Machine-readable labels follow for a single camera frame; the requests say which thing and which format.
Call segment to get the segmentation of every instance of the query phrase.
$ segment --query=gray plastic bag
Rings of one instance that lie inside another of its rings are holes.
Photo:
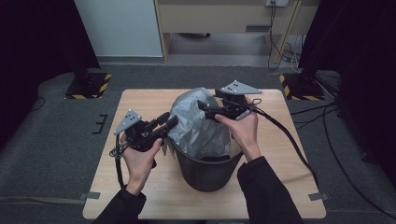
[[[229,129],[218,122],[205,118],[205,112],[198,108],[197,100],[206,104],[219,105],[205,88],[197,88],[178,96],[170,110],[171,118],[177,116],[178,125],[168,136],[175,147],[200,160],[203,157],[229,155],[231,137]]]

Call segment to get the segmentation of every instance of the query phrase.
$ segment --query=sleeve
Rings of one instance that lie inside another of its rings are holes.
[[[237,177],[252,224],[303,223],[288,190],[264,157],[244,163]]]
[[[134,224],[137,216],[142,212],[146,202],[146,195],[140,193],[134,196],[125,188],[121,189],[110,201],[105,210],[93,222],[94,224]]]

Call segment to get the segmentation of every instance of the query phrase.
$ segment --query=white wall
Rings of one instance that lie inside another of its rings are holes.
[[[153,0],[75,0],[98,57],[162,57]]]

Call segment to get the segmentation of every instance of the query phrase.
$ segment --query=hand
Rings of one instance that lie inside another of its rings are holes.
[[[247,103],[250,104],[251,100],[247,97],[246,99]],[[233,139],[235,139],[236,143],[242,148],[247,162],[253,161],[262,155],[259,145],[257,144],[257,126],[259,119],[256,113],[251,112],[239,120],[228,119],[217,114],[215,119],[230,129]]]
[[[121,142],[125,141],[125,136],[121,138]],[[146,152],[140,152],[130,147],[125,148],[123,151],[123,158],[125,159],[128,167],[129,181],[126,187],[133,195],[138,195],[142,191],[149,178],[151,172],[154,156],[161,148],[161,138],[157,139],[152,148]]]

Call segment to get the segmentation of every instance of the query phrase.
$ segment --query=black curtain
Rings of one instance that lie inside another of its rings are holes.
[[[299,67],[341,76],[338,104],[369,156],[396,186],[396,1],[321,0]]]
[[[0,147],[60,74],[100,68],[73,0],[0,0]]]

